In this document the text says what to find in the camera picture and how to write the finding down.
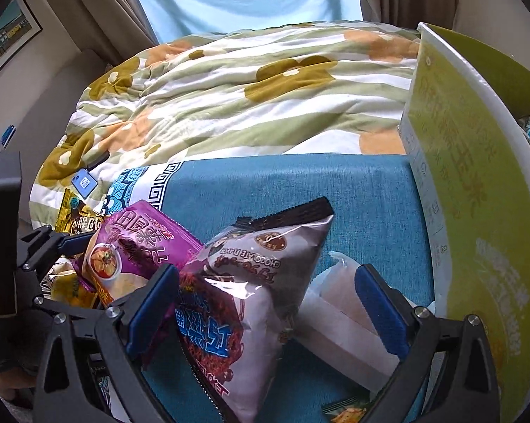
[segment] white food package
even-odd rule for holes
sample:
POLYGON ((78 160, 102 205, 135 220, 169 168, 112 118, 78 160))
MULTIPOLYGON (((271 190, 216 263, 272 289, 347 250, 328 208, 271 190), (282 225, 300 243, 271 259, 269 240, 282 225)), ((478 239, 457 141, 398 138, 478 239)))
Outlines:
POLYGON ((398 365, 355 292, 359 263, 336 251, 337 263, 314 278, 295 320, 295 338, 354 382, 376 393, 398 365))

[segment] chocolate flavor snack bag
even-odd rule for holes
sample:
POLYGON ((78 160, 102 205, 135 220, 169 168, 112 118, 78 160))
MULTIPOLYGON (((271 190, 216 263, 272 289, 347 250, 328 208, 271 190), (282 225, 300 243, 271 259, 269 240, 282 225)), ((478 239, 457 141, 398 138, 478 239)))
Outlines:
POLYGON ((145 286, 163 264, 181 270, 201 248, 184 227, 140 200, 108 217, 92 236, 83 276, 106 306, 145 286))
POLYGON ((104 218, 105 216, 93 211, 71 189, 65 189, 54 230, 67 232, 69 235, 92 232, 100 227, 104 218))
POLYGON ((325 197, 239 218, 181 271, 179 337, 224 421, 254 421, 332 220, 325 197))

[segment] small green snack packet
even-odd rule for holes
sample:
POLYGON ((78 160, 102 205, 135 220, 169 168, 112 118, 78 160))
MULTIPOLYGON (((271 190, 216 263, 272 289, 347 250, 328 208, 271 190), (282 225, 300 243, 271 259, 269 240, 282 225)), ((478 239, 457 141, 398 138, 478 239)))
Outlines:
POLYGON ((358 423, 369 407, 369 392, 362 388, 351 398, 323 405, 322 413, 330 423, 358 423))

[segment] qr code sticker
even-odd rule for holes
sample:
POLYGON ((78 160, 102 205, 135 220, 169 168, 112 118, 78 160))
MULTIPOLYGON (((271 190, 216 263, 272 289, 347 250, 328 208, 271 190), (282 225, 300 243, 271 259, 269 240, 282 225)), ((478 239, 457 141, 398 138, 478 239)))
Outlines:
POLYGON ((86 188, 90 183, 91 181, 86 176, 81 181, 79 181, 79 184, 83 189, 86 188))

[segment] blue gripper pad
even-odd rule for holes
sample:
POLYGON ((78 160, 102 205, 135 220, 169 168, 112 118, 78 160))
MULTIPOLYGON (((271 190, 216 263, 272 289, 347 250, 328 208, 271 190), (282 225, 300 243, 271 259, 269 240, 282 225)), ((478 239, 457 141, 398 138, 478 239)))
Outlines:
POLYGON ((169 265, 129 324, 126 353, 130 358, 136 358, 147 350, 177 295, 178 269, 169 265))
POLYGON ((403 361, 410 351, 407 326, 365 265, 357 267, 355 272, 355 292, 361 299, 386 351, 403 361))

